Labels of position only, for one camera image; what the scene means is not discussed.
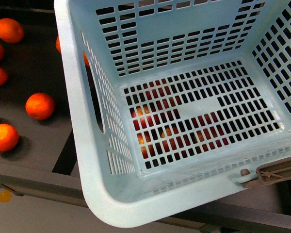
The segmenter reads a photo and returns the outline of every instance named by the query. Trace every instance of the plastic basket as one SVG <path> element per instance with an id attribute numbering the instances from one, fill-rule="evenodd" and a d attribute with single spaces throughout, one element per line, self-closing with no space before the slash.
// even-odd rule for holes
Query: plastic basket
<path id="1" fill-rule="evenodd" d="M 101 220 L 170 216 L 291 157 L 291 0 L 57 0 L 55 12 L 83 193 Z"/>

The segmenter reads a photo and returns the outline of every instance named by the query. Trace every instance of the basket handle hole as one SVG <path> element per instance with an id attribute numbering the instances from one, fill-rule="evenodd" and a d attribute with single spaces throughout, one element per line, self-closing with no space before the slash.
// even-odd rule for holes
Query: basket handle hole
<path id="1" fill-rule="evenodd" d="M 95 79 L 93 78 L 92 68 L 90 67 L 88 60 L 85 59 L 85 56 L 86 56 L 85 52 L 83 51 L 84 66 L 86 67 L 86 74 L 88 78 L 89 88 L 91 90 L 91 96 L 92 96 L 96 121 L 97 121 L 100 131 L 102 133 L 105 133 L 105 126 L 102 119 L 100 99 L 97 94 L 97 85 L 96 85 Z"/>

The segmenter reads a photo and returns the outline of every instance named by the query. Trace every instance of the basket handle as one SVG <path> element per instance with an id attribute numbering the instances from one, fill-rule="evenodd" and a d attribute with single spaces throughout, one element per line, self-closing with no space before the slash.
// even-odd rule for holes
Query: basket handle
<path id="1" fill-rule="evenodd" d="M 100 103 L 100 98 L 97 94 L 97 83 L 95 82 L 93 78 L 92 68 L 87 65 L 85 65 L 85 68 L 86 68 L 86 73 L 87 73 L 87 78 L 88 78 L 89 89 L 91 91 L 97 125 L 99 126 L 100 131 L 103 134 L 105 134 L 105 124 L 104 124 L 104 118 L 103 118 L 103 114 L 101 110 L 101 103 Z"/>
<path id="2" fill-rule="evenodd" d="M 251 188 L 291 180 L 291 157 L 261 165 L 257 168 L 256 174 L 257 179 L 242 183 L 242 187 Z M 250 171 L 242 169 L 241 175 L 250 175 Z"/>

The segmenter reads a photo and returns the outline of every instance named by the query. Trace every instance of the yellow mark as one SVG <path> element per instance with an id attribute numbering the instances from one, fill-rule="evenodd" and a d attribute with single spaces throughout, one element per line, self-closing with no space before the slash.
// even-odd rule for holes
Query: yellow mark
<path id="1" fill-rule="evenodd" d="M 9 202 L 11 198 L 11 192 L 6 189 L 2 193 L 0 193 L 0 202 Z"/>

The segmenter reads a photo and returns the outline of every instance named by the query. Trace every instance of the brown plastic clip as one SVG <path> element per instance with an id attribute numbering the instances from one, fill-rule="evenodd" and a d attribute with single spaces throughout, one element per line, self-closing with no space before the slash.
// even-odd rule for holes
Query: brown plastic clip
<path id="1" fill-rule="evenodd" d="M 243 188 L 291 180 L 291 157 L 261 165 L 257 168 L 256 173 L 258 179 L 243 183 Z"/>

